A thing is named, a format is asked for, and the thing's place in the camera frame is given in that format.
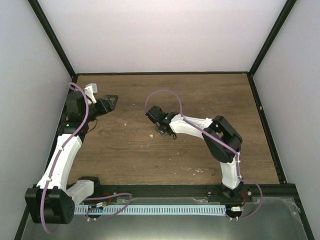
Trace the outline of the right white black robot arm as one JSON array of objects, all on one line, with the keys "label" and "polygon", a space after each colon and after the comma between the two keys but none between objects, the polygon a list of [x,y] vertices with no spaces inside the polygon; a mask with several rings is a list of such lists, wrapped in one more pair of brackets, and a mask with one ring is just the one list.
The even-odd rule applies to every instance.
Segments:
[{"label": "right white black robot arm", "polygon": [[243,139],[223,116],[195,118],[174,111],[165,113],[155,105],[145,115],[162,136],[172,135],[176,138],[177,134],[185,134],[204,140],[210,154],[220,164],[223,198],[232,202],[240,196],[243,187],[240,173]]}]

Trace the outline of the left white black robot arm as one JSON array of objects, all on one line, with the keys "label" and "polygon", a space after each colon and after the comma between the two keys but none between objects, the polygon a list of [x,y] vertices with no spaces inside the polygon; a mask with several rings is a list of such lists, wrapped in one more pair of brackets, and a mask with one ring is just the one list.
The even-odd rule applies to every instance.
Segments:
[{"label": "left white black robot arm", "polygon": [[95,99],[93,94],[73,91],[66,98],[66,120],[58,127],[56,147],[49,165],[36,186],[28,188],[24,198],[32,221],[36,224],[69,224],[75,207],[102,196],[100,180],[95,176],[80,177],[67,186],[74,159],[89,130],[89,123],[116,108],[117,95],[106,94]]}]

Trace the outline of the grey metal front plate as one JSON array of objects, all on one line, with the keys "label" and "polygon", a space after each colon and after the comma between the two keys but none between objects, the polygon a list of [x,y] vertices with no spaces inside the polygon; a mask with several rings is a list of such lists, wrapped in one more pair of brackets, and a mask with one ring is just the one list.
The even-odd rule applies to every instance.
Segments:
[{"label": "grey metal front plate", "polygon": [[[203,199],[121,199],[112,205],[216,205]],[[311,240],[292,198],[254,198],[240,219],[217,215],[75,215],[67,225],[48,234],[28,220],[24,240]]]}]

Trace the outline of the black aluminium frame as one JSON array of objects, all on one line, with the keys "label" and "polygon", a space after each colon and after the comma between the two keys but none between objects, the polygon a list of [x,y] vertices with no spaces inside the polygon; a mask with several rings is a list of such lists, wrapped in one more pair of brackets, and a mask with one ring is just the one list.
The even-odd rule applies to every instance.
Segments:
[{"label": "black aluminium frame", "polygon": [[[186,134],[162,136],[156,125],[146,116],[153,106],[165,113],[176,112],[179,104],[175,96],[163,89],[183,97],[188,91],[192,100],[210,109],[221,103],[224,97],[235,96],[237,104],[231,113],[207,114],[214,119],[223,116],[242,137],[240,159],[243,185],[275,185],[289,183],[274,139],[269,128],[265,111],[254,81],[255,73],[269,51],[277,34],[295,6],[295,1],[285,2],[262,49],[249,71],[240,72],[130,72],[130,73],[81,73],[74,74],[73,83],[84,86],[95,81],[99,87],[99,99],[104,95],[118,95],[113,111],[99,116],[98,127],[87,132],[84,142],[73,161],[67,187],[71,187],[81,177],[97,177],[101,185],[221,185],[222,174],[213,180],[201,180],[195,184],[193,176],[187,172],[184,184],[174,182],[164,168],[177,161],[180,171],[185,169],[188,159],[199,166],[208,163],[216,171],[220,165],[207,149],[205,141]],[[243,217],[245,204],[252,201],[221,204],[209,202],[207,198],[132,198],[129,193],[120,193],[113,202],[81,202],[76,205],[90,205],[104,208],[119,200],[132,202],[135,199],[196,199],[222,205],[231,220]],[[255,197],[262,201],[266,197]],[[301,208],[301,218],[308,233],[312,233],[300,196],[292,198]]]}]

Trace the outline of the black front mounting rail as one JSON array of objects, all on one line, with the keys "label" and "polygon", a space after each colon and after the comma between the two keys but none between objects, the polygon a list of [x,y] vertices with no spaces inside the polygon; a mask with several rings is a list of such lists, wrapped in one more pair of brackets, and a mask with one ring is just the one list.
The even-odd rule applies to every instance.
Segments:
[{"label": "black front mounting rail", "polygon": [[111,197],[115,202],[116,195],[129,193],[132,198],[207,198],[209,202],[220,204],[237,203],[241,200],[251,202],[260,197],[298,197],[294,184],[245,184],[232,193],[222,185],[100,185],[92,195],[77,197],[74,203],[102,202]]}]

